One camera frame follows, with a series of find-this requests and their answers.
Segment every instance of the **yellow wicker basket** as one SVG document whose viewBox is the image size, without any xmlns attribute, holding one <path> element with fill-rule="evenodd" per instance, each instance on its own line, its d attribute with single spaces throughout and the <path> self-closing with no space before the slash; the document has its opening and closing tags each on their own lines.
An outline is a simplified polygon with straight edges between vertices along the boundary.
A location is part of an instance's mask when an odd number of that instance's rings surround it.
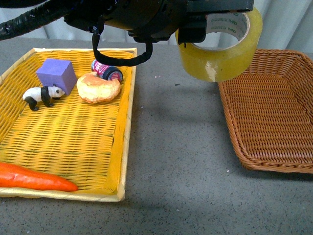
<svg viewBox="0 0 313 235">
<path fill-rule="evenodd" d="M 136 48 L 101 49 L 116 58 L 136 57 Z M 119 67 L 122 89 L 111 102 L 88 104 L 76 86 L 47 108 L 31 111 L 23 93 L 40 86 L 36 70 L 47 58 L 70 60 L 77 77 L 90 72 L 90 49 L 34 48 L 0 77 L 0 162 L 62 176 L 76 192 L 0 188 L 0 196 L 114 202 L 125 197 L 136 67 Z"/>
</svg>

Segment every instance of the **toy bread roll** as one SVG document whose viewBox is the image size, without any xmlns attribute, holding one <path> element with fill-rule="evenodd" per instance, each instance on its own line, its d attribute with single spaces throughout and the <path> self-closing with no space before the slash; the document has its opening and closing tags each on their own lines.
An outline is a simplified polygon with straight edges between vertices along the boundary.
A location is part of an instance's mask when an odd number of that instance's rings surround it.
<svg viewBox="0 0 313 235">
<path fill-rule="evenodd" d="M 86 73 L 77 80 L 79 96 L 90 104 L 113 100 L 121 90 L 119 81 L 107 81 L 96 75 L 97 72 Z"/>
</svg>

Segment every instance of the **small can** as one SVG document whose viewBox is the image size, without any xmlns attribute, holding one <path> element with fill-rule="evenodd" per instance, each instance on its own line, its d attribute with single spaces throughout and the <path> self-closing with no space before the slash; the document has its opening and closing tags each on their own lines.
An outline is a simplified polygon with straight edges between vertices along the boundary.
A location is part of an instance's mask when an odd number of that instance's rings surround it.
<svg viewBox="0 0 313 235">
<path fill-rule="evenodd" d="M 91 71 L 97 72 L 97 74 L 105 80 L 113 80 L 118 79 L 119 82 L 123 80 L 123 74 L 121 70 L 119 70 L 115 66 L 104 65 L 101 64 L 99 61 L 94 60 L 91 64 Z"/>
</svg>

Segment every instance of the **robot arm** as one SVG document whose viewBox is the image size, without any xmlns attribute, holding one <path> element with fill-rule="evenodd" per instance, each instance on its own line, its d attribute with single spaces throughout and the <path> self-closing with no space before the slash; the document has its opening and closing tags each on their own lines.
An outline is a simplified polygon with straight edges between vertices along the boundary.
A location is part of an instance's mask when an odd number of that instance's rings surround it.
<svg viewBox="0 0 313 235">
<path fill-rule="evenodd" d="M 0 7 L 21 7 L 43 0 L 0 0 Z M 200 43 L 206 36 L 208 14 L 247 12 L 254 0 L 49 0 L 39 7 L 0 24 L 0 40 L 13 38 L 64 17 L 75 28 L 93 33 L 95 58 L 103 64 L 135 66 L 147 61 L 153 43 L 167 41 L 178 30 L 178 43 Z M 120 60 L 98 50 L 104 25 L 127 30 L 136 42 L 146 44 L 137 58 Z"/>
</svg>

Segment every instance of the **clear tape roll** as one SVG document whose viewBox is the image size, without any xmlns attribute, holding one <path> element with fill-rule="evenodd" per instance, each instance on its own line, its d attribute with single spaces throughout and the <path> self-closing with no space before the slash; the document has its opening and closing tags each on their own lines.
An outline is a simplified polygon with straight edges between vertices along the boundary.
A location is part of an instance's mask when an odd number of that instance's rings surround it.
<svg viewBox="0 0 313 235">
<path fill-rule="evenodd" d="M 200 48 L 193 43 L 180 44 L 184 69 L 208 82 L 222 82 L 240 75 L 249 67 L 257 48 L 263 25 L 261 14 L 254 8 L 248 13 L 211 14 L 207 21 L 206 33 L 228 33 L 236 37 L 238 43 L 217 50 Z"/>
</svg>

